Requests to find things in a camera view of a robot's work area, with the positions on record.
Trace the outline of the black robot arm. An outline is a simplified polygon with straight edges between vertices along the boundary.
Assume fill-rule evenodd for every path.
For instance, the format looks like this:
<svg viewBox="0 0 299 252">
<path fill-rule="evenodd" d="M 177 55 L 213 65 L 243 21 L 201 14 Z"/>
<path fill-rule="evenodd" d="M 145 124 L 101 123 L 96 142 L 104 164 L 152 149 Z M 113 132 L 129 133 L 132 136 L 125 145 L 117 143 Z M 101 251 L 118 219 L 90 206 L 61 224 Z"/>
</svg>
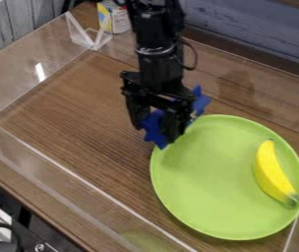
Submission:
<svg viewBox="0 0 299 252">
<path fill-rule="evenodd" d="M 138 70 L 120 73 L 121 93 L 133 127 L 165 148 L 191 121 L 195 94 L 183 83 L 184 10 L 178 0 L 124 0 Z"/>
</svg>

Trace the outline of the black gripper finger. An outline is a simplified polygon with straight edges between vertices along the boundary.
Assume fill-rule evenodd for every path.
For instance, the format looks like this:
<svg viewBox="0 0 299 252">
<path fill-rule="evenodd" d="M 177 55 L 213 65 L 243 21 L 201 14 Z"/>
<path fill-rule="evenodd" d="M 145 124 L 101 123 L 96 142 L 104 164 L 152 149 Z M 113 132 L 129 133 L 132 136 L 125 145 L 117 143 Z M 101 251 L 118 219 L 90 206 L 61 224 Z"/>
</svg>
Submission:
<svg viewBox="0 0 299 252">
<path fill-rule="evenodd" d="M 132 126 L 136 130 L 140 130 L 142 128 L 141 121 L 149 115 L 150 111 L 146 97 L 132 92 L 124 92 L 122 94 Z"/>
<path fill-rule="evenodd" d="M 164 108 L 164 116 L 160 123 L 160 131 L 168 143 L 173 143 L 184 133 L 189 122 L 191 104 L 188 102 L 172 102 Z"/>
</svg>

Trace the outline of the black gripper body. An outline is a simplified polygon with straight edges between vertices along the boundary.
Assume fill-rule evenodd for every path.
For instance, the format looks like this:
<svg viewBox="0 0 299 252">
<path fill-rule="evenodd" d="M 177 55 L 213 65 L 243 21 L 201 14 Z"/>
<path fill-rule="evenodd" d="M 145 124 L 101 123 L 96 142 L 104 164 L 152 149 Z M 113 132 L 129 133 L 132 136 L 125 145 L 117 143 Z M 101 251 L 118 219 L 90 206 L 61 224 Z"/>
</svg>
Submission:
<svg viewBox="0 0 299 252">
<path fill-rule="evenodd" d="M 122 71 L 121 93 L 132 92 L 146 97 L 149 108 L 165 108 L 172 102 L 193 100 L 191 90 L 184 85 L 184 52 L 136 51 L 138 71 Z"/>
</svg>

